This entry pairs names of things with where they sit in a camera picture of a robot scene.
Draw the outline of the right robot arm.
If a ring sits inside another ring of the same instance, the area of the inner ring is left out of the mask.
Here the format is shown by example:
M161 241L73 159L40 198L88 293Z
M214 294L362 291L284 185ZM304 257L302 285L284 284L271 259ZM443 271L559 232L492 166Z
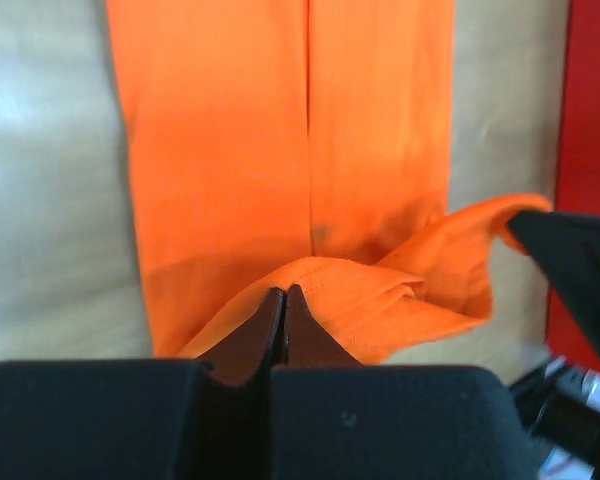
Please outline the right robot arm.
M527 210L507 226L600 357L600 216ZM569 369L536 369L510 391L531 435L590 465L600 479L600 410L559 387Z

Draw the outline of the orange t-shirt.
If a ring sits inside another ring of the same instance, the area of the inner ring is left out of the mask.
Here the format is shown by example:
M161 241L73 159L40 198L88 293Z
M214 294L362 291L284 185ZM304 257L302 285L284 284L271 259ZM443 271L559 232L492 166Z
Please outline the orange t-shirt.
M538 194L447 212L450 1L111 1L143 295L196 357L299 285L373 364L492 315L491 243Z

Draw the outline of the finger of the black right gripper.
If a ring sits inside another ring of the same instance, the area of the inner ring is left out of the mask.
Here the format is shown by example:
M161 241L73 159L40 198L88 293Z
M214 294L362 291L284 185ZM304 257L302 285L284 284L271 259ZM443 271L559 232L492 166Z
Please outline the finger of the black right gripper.
M526 210L507 226L551 286L549 348L600 371L600 216Z

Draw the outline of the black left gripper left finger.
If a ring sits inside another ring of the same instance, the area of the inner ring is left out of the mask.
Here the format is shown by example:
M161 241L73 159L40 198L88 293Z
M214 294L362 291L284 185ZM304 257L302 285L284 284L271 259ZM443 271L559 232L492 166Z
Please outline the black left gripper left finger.
M201 357L0 362L0 479L259 479L285 296Z

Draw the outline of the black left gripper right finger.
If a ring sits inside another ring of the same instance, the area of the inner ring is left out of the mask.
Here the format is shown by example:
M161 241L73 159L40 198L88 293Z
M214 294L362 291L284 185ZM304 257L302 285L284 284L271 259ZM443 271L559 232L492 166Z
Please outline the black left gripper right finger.
M535 479L508 389L475 366L313 367L301 288L287 294L288 362L270 374L271 479Z

